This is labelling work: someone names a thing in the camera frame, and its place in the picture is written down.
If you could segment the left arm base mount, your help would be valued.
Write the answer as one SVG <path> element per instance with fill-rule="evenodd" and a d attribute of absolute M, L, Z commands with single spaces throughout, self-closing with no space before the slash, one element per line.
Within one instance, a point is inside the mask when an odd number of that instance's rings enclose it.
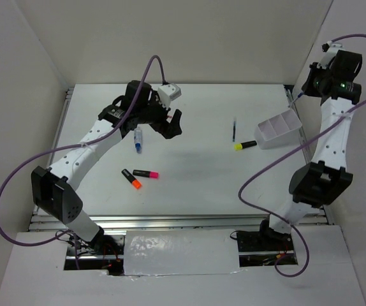
<path fill-rule="evenodd" d="M 114 242 L 106 242 L 100 251 L 95 251 L 86 242 L 73 236 L 61 240 L 68 245 L 65 271 L 101 270 L 112 276 L 124 275 L 124 239 L 125 235 L 115 235 Z"/>

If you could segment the dark blue pen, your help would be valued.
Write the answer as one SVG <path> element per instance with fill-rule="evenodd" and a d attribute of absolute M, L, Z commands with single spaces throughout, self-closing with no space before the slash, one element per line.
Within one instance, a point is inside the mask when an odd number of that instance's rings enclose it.
<path fill-rule="evenodd" d="M 236 141 L 236 132 L 237 132 L 237 118 L 233 118 L 233 128 L 232 128 L 232 142 Z"/>

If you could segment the blue pen with grip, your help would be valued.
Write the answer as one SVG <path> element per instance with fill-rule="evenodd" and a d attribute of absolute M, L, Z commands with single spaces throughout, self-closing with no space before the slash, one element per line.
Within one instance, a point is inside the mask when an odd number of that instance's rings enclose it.
<path fill-rule="evenodd" d="M 296 98 L 294 98 L 291 102 L 289 102 L 288 107 L 291 108 L 303 95 L 304 95 L 304 92 L 300 92 L 296 96 Z"/>

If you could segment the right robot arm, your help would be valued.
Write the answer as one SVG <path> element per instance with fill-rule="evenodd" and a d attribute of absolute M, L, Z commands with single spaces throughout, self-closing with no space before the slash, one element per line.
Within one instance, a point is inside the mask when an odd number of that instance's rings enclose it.
<path fill-rule="evenodd" d="M 361 54 L 328 50 L 321 62 L 309 66 L 302 90 L 321 100 L 322 137 L 310 163 L 294 172 L 282 207 L 261 222 L 257 242 L 262 249 L 273 249 L 280 240 L 287 240 L 292 225 L 332 204 L 351 185 L 346 147 L 353 118 L 350 108 L 358 104 L 362 93 L 354 81 L 362 62 Z"/>

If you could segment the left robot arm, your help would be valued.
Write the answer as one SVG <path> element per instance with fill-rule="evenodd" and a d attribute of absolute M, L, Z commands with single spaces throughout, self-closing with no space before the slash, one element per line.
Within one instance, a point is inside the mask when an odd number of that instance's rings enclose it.
<path fill-rule="evenodd" d="M 84 212 L 76 193 L 81 181 L 108 150 L 141 124 L 148 124 L 166 139 L 180 135 L 181 111 L 176 110 L 171 119 L 168 113 L 171 102 L 181 94 L 175 84 L 165 83 L 154 90 L 150 84 L 130 81 L 125 93 L 101 111 L 79 147 L 47 169 L 38 166 L 31 173 L 36 206 L 74 232 L 88 253 L 102 253 L 115 241 Z"/>

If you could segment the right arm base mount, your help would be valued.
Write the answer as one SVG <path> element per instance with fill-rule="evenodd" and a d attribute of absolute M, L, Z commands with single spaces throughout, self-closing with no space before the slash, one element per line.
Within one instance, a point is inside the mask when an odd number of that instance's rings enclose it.
<path fill-rule="evenodd" d="M 263 236 L 257 231 L 234 231 L 230 238 L 237 243 L 240 267 L 297 264 L 293 242 Z"/>

